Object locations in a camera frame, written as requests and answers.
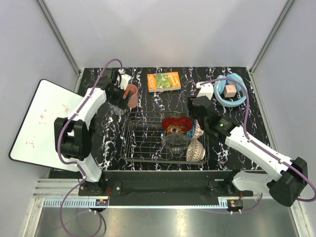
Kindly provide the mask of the clear drinking glass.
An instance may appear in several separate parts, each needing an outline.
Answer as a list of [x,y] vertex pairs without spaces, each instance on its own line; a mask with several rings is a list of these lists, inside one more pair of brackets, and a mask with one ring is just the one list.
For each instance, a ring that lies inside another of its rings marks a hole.
[[117,115],[117,116],[122,116],[126,113],[126,109],[121,109],[118,106],[109,104],[110,108],[112,109],[112,111]]

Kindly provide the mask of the pink plastic cup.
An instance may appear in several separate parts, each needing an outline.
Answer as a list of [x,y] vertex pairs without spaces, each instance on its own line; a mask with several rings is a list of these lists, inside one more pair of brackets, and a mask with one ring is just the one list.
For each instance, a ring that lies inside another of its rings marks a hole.
[[124,99],[127,97],[129,91],[132,91],[132,95],[127,103],[127,106],[133,109],[137,107],[137,104],[138,104],[138,88],[133,84],[128,84],[126,87],[125,93],[123,95]]

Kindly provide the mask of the blue patterned ceramic bowl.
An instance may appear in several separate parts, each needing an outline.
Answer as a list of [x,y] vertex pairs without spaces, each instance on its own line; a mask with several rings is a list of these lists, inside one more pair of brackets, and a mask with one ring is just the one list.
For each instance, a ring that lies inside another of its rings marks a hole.
[[197,119],[193,121],[193,128],[186,133],[186,135],[192,139],[198,139],[203,134],[204,131],[201,129]]

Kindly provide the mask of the brown patterned ceramic bowl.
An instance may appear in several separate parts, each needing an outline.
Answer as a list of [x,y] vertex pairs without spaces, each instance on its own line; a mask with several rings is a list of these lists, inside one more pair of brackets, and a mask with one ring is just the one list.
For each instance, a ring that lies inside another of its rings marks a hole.
[[205,148],[197,139],[193,139],[187,149],[186,161],[197,162],[204,158]]

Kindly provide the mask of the black wire dish rack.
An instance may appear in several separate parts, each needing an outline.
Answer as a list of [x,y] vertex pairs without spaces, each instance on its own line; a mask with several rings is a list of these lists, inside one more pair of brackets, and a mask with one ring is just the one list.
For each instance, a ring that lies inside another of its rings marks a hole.
[[205,156],[197,162],[186,161],[186,153],[172,155],[161,144],[166,132],[161,122],[165,117],[183,115],[181,112],[130,112],[123,126],[121,157],[127,161],[175,164],[204,164],[209,161],[209,141],[205,135],[197,140],[205,148]]

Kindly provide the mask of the clear glass bowl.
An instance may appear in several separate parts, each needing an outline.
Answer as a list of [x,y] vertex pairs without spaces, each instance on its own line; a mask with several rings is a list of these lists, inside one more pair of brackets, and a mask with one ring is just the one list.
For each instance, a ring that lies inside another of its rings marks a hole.
[[172,155],[181,155],[188,149],[191,138],[184,133],[170,133],[164,136],[161,144]]

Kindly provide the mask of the red floral plate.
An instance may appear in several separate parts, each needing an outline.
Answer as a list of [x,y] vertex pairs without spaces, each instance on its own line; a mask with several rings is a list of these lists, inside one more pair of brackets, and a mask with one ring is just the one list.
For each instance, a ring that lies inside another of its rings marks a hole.
[[193,128],[191,118],[183,115],[173,115],[165,117],[161,125],[166,132],[169,133],[186,133]]

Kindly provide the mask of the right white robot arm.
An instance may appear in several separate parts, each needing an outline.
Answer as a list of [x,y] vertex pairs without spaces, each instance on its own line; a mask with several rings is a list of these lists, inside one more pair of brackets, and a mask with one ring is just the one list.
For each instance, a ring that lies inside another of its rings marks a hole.
[[228,195],[253,191],[269,194],[283,206],[293,205],[307,185],[308,166],[304,159],[278,153],[249,135],[243,126],[218,115],[207,96],[189,97],[187,108],[206,135],[237,150],[264,170],[263,174],[233,171],[224,183]]

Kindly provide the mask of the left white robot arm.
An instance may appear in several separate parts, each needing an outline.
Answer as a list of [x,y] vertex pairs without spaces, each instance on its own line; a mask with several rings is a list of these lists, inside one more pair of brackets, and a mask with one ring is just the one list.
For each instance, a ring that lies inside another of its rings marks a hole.
[[89,189],[97,196],[107,188],[101,180],[102,171],[92,157],[92,125],[98,109],[105,103],[125,112],[132,97],[127,86],[131,76],[122,70],[106,69],[106,75],[86,91],[79,105],[66,117],[54,121],[55,150],[63,164],[74,165],[83,180],[90,182]]

